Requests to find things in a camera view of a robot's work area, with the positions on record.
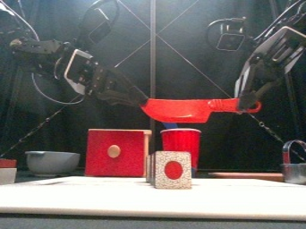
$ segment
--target white table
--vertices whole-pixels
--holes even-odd
[[[306,222],[306,186],[253,179],[158,190],[145,178],[75,176],[2,185],[0,193],[0,214]]]

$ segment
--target black backdrop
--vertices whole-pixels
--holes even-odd
[[[17,1],[6,1],[18,9]],[[77,38],[78,24],[93,0],[25,0],[27,20],[41,40],[71,41]],[[157,1],[156,29],[156,96],[158,98],[228,98],[233,97],[234,83],[244,62],[250,55],[242,48],[237,52],[220,52],[205,42],[206,28],[224,18],[246,17],[248,31],[256,37],[272,23],[272,3],[279,11],[287,1],[261,0],[165,0]],[[120,19],[109,36],[93,47],[91,54],[106,66],[120,65],[133,82],[152,94],[152,1],[121,0]],[[116,16],[112,1],[102,5],[110,19]],[[2,153],[50,117],[62,105],[53,103],[35,90],[30,74],[18,69],[10,51],[2,47],[0,55],[0,149]],[[208,123],[186,124],[202,130],[200,168],[209,170],[279,170],[283,142],[260,126],[263,122],[284,141],[304,138],[303,61],[293,74],[299,111],[292,112],[292,97],[287,81],[264,97],[264,109],[256,119],[248,114],[213,114]],[[70,101],[75,93],[50,77],[38,77],[42,90],[53,98]],[[150,129],[150,119],[138,107],[112,106],[97,98],[87,98],[69,106],[7,154],[26,167],[25,151],[59,150],[82,154],[86,165],[87,130]],[[156,122],[154,148],[162,149],[161,130]]]

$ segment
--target red cup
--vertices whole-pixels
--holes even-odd
[[[176,128],[161,131],[164,151],[185,151],[192,155],[192,167],[198,170],[201,131],[190,128]]]

